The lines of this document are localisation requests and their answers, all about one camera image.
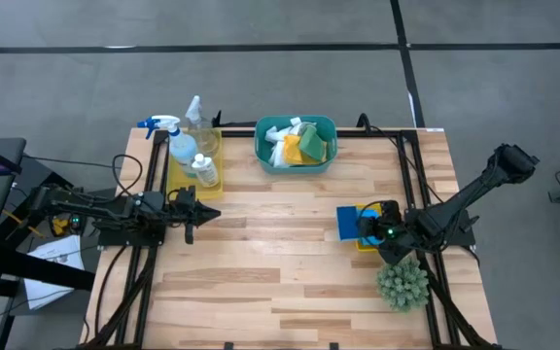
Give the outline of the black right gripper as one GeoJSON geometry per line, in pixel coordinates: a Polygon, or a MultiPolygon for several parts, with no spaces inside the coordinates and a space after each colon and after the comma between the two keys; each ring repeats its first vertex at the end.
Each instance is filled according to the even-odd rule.
{"type": "Polygon", "coordinates": [[[393,239],[401,232],[403,219],[397,201],[379,201],[381,201],[382,209],[382,214],[379,218],[375,220],[373,216],[360,216],[358,218],[357,226],[360,238],[374,237],[376,233],[379,233],[381,236],[385,237],[385,240],[393,239]]]}

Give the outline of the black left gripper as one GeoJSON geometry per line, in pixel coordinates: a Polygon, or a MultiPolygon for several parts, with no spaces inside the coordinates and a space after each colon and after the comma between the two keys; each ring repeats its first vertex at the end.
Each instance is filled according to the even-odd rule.
{"type": "Polygon", "coordinates": [[[195,186],[172,190],[166,198],[171,216],[179,217],[176,223],[185,225],[185,242],[187,244],[193,244],[194,241],[194,219],[195,225],[200,227],[222,215],[220,210],[211,208],[199,200],[195,201],[195,186]]]}

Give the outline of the small white labelled bottle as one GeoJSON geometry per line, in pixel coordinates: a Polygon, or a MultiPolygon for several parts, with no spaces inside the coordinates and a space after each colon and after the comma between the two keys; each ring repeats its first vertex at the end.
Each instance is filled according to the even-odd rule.
{"type": "Polygon", "coordinates": [[[212,188],[220,183],[219,172],[210,157],[206,157],[204,154],[196,154],[192,169],[202,187],[212,188]]]}

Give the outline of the white spray bottle blue trigger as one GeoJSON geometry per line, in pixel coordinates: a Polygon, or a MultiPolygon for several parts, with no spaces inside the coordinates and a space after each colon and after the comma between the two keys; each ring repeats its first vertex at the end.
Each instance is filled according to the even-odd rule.
{"type": "Polygon", "coordinates": [[[154,115],[136,124],[138,128],[148,130],[146,138],[149,139],[155,130],[164,129],[168,133],[168,151],[172,158],[179,164],[181,170],[188,177],[195,177],[192,168],[194,158],[198,154],[195,139],[182,131],[180,119],[170,115],[154,115]]]}

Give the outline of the clear spray bottle white trigger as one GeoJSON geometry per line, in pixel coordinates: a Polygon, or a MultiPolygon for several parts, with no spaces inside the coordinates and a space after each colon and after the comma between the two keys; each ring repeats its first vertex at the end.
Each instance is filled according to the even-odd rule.
{"type": "Polygon", "coordinates": [[[199,95],[192,98],[185,117],[189,120],[189,132],[195,139],[198,150],[206,157],[213,158],[219,150],[219,141],[211,121],[202,116],[199,95]]]}

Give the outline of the sponges and cloths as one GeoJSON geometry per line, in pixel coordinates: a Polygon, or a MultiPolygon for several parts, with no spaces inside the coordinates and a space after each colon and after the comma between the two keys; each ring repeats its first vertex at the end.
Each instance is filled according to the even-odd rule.
{"type": "Polygon", "coordinates": [[[264,140],[272,144],[271,156],[269,157],[269,163],[275,168],[288,168],[296,165],[289,165],[283,159],[283,147],[284,147],[284,137],[286,135],[297,135],[300,137],[300,131],[307,124],[313,124],[313,122],[303,122],[300,118],[292,118],[291,126],[287,126],[278,129],[276,126],[268,129],[265,133],[264,140]]]}

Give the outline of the green cloth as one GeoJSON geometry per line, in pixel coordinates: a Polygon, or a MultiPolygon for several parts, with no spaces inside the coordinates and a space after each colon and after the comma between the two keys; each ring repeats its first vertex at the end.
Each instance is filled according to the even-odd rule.
{"type": "Polygon", "coordinates": [[[326,160],[326,142],[318,135],[313,124],[307,124],[300,131],[298,148],[304,163],[321,163],[326,160]]]}

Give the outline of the yellow sponge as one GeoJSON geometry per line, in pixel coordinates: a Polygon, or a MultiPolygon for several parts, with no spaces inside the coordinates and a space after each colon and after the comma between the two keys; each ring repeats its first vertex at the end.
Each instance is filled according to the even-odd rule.
{"type": "Polygon", "coordinates": [[[327,154],[317,160],[299,149],[300,137],[286,135],[284,137],[283,159],[289,165],[320,165],[328,160],[327,154]]]}

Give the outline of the yellow slotted plastic basket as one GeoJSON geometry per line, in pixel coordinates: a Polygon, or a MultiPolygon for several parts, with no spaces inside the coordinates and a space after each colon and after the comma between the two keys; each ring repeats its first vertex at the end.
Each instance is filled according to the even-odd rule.
{"type": "MultiPolygon", "coordinates": [[[[373,201],[369,204],[358,204],[356,206],[357,210],[358,210],[358,218],[360,216],[373,216],[374,220],[379,218],[382,214],[382,209],[381,209],[381,201],[373,201]]],[[[385,237],[381,236],[379,233],[376,233],[375,236],[377,238],[382,239],[383,241],[385,240],[385,237]]],[[[376,247],[371,247],[371,246],[363,246],[361,244],[361,242],[359,241],[360,237],[357,239],[357,243],[356,243],[356,247],[358,248],[359,251],[361,252],[371,252],[371,251],[377,251],[378,250],[378,246],[376,247]]]]}

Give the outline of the yellow translucent plastic tray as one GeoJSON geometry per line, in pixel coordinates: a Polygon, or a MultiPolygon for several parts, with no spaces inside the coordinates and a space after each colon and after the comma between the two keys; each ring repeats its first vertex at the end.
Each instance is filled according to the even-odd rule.
{"type": "Polygon", "coordinates": [[[189,177],[185,174],[173,156],[168,156],[166,180],[166,191],[168,193],[174,190],[179,190],[180,188],[195,186],[195,195],[199,200],[218,199],[223,196],[223,185],[225,182],[223,173],[223,137],[219,128],[214,128],[213,132],[219,142],[217,152],[212,156],[213,163],[218,172],[219,183],[214,187],[203,187],[195,176],[189,177]]]}

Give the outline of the frosted green potted plant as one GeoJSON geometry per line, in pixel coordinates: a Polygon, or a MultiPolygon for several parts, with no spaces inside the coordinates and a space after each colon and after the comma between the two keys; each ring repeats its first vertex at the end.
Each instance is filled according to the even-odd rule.
{"type": "Polygon", "coordinates": [[[377,272],[376,286],[382,299],[397,312],[409,312],[428,303],[427,272],[414,258],[384,265],[377,272]]]}

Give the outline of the teal plastic bin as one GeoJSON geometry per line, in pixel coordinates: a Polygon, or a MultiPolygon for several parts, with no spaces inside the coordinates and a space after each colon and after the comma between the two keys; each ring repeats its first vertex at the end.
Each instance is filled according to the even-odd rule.
{"type": "Polygon", "coordinates": [[[317,134],[327,143],[326,160],[320,165],[291,165],[290,167],[274,167],[270,163],[272,157],[272,143],[265,140],[266,132],[276,127],[278,131],[292,126],[291,119],[295,116],[266,116],[259,119],[254,131],[254,150],[262,169],[273,175],[288,174],[321,174],[325,173],[336,158],[338,145],[334,122],[326,116],[301,115],[302,122],[315,123],[317,134]]]}

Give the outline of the white paper sheets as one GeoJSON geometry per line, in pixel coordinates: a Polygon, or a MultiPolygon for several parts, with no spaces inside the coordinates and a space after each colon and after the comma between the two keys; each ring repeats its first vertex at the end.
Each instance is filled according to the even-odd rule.
{"type": "MultiPolygon", "coordinates": [[[[81,240],[77,235],[67,236],[43,244],[29,252],[28,255],[80,270],[85,269],[81,255],[81,240]]],[[[40,309],[74,291],[74,289],[70,287],[58,286],[32,279],[24,279],[23,282],[30,310],[40,309]]]]}

